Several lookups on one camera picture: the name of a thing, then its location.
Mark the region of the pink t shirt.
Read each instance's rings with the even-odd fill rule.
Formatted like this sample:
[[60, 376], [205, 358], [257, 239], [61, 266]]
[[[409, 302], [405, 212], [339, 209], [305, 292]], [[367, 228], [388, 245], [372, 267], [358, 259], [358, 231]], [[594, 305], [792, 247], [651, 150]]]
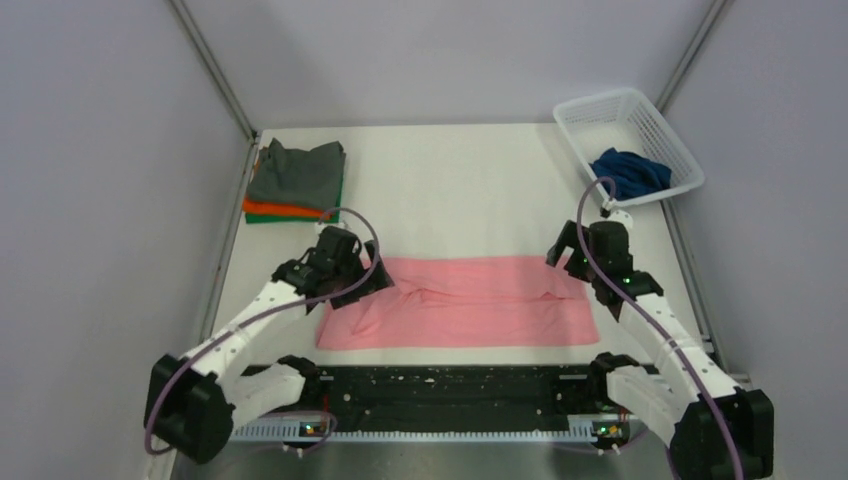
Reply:
[[570, 347], [600, 339], [583, 283], [538, 256], [389, 257], [393, 286], [328, 307], [323, 350]]

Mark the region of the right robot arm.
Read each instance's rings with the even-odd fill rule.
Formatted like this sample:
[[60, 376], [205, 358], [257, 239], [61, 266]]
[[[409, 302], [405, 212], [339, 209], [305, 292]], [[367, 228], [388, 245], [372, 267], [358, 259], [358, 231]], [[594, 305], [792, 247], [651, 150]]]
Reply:
[[681, 324], [655, 278], [635, 269], [631, 224], [623, 212], [589, 226], [569, 220], [546, 257], [592, 288], [656, 371], [626, 354], [601, 353], [590, 364], [589, 404], [634, 414], [663, 441], [680, 479], [771, 477], [773, 403], [726, 373]]

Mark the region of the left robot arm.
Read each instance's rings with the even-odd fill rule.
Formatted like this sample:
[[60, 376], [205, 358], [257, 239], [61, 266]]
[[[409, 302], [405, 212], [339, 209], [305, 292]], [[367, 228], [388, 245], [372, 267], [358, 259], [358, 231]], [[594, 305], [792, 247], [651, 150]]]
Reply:
[[382, 265], [376, 236], [363, 242], [335, 225], [321, 229], [315, 246], [280, 264], [249, 304], [230, 322], [180, 356], [153, 366], [143, 425], [145, 448], [154, 439], [204, 464], [238, 428], [275, 409], [308, 413], [319, 404], [320, 369], [305, 357], [285, 355], [266, 366], [256, 357], [321, 303], [340, 309], [392, 280]]

